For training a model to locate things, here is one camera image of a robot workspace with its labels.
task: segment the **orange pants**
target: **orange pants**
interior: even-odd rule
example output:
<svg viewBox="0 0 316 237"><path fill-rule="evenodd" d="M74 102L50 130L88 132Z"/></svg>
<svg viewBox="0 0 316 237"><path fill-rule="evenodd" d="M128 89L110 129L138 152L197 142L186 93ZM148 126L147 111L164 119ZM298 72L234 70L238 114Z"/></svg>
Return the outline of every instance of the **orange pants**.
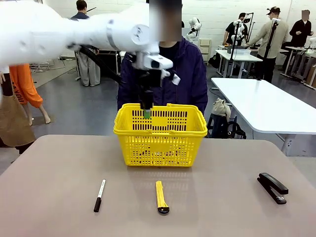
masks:
<svg viewBox="0 0 316 237"><path fill-rule="evenodd" d="M36 108L41 106L43 99L35 89L29 64L10 66L10 77L13 91L20 104L25 105L29 102Z"/></svg>

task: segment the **yellow basket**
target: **yellow basket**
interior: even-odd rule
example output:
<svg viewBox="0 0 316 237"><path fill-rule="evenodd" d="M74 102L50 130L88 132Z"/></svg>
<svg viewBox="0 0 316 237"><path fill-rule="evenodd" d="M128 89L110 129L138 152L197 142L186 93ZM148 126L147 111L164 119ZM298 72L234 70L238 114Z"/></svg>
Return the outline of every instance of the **yellow basket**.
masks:
<svg viewBox="0 0 316 237"><path fill-rule="evenodd" d="M207 135L203 114L193 105L154 106L144 119L139 104L125 104L115 119L126 165L192 166Z"/></svg>

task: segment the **brown apron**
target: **brown apron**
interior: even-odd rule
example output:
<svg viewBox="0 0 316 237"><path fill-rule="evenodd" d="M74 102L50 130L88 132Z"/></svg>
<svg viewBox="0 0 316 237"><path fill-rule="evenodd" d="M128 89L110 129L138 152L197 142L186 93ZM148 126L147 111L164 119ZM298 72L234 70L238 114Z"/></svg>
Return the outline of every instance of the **brown apron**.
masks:
<svg viewBox="0 0 316 237"><path fill-rule="evenodd" d="M35 135L15 95L2 97L0 138L10 147L24 146L35 141Z"/></svg>

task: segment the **basket rim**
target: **basket rim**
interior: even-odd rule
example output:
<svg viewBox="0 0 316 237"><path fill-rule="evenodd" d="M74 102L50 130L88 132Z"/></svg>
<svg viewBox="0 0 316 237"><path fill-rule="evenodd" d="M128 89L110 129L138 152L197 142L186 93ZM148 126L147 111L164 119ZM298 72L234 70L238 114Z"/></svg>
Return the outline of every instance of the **basket rim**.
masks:
<svg viewBox="0 0 316 237"><path fill-rule="evenodd" d="M178 104L167 104L166 106L154 106L154 107L178 107L178 108L194 108L197 112L197 117L202 125L202 127L204 128L204 131L175 131L175 130L170 130L168 132L153 132L152 130L143 130L143 131L127 131L127 130L120 130L117 129L118 126L118 120L119 117L121 116L121 114L123 113L123 110L126 107L134 107L136 109L140 109L140 104L132 104L132 103L128 103L128 104L124 104L120 110L117 113L117 116L114 120L114 128L113 128L113 132L116 135L138 135L138 136L177 136L177 137L204 137L207 135L207 127L206 127L206 121L205 118L202 114L202 112L197 108L197 106L195 105L178 105Z"/></svg>

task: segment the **hand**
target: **hand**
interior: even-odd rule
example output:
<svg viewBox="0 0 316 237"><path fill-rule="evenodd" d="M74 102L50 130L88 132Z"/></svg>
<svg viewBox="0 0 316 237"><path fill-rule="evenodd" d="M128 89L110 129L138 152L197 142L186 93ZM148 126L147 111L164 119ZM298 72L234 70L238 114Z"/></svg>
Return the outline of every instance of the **hand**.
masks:
<svg viewBox="0 0 316 237"><path fill-rule="evenodd" d="M2 84L3 82L5 82L5 77L3 72L0 72L0 84Z"/></svg>

